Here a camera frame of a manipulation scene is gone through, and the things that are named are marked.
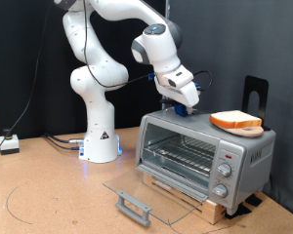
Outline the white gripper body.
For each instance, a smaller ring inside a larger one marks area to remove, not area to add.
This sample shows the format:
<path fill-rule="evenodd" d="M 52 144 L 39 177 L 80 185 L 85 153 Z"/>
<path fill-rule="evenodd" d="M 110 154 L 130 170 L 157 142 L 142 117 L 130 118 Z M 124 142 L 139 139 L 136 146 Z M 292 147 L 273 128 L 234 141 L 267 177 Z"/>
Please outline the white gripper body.
<path fill-rule="evenodd" d="M 192 73 L 180 65 L 169 72 L 157 72 L 154 81 L 159 93 L 187 107 L 193 107 L 198 104 L 199 97 L 192 79 Z"/>

